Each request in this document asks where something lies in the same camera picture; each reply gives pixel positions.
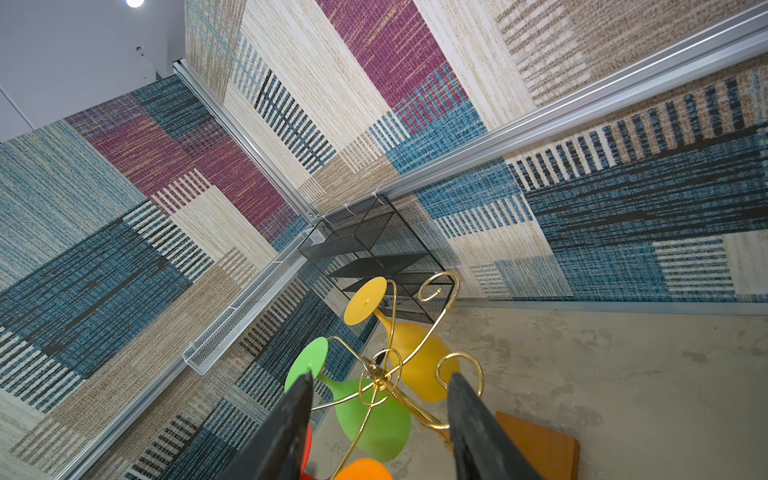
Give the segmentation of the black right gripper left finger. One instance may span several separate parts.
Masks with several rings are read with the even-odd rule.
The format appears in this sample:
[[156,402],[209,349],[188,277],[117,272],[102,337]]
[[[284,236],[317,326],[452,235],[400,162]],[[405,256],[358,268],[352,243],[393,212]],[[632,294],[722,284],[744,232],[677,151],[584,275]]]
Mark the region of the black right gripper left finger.
[[305,373],[218,479],[299,480],[312,399],[313,378]]

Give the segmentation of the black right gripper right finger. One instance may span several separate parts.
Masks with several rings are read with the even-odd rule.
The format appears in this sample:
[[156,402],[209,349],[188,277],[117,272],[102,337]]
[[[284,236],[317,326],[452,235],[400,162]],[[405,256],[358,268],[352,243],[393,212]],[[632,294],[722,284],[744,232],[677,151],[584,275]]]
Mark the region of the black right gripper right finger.
[[447,406],[457,479],[542,479],[460,373]]

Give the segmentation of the light orange plastic wine glass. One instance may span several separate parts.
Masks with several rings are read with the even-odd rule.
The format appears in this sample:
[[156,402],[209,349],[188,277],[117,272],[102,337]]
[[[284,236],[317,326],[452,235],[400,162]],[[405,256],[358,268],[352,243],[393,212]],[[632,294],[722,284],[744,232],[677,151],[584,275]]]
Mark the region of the light orange plastic wine glass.
[[346,465],[335,480],[392,480],[389,471],[378,461],[362,458]]

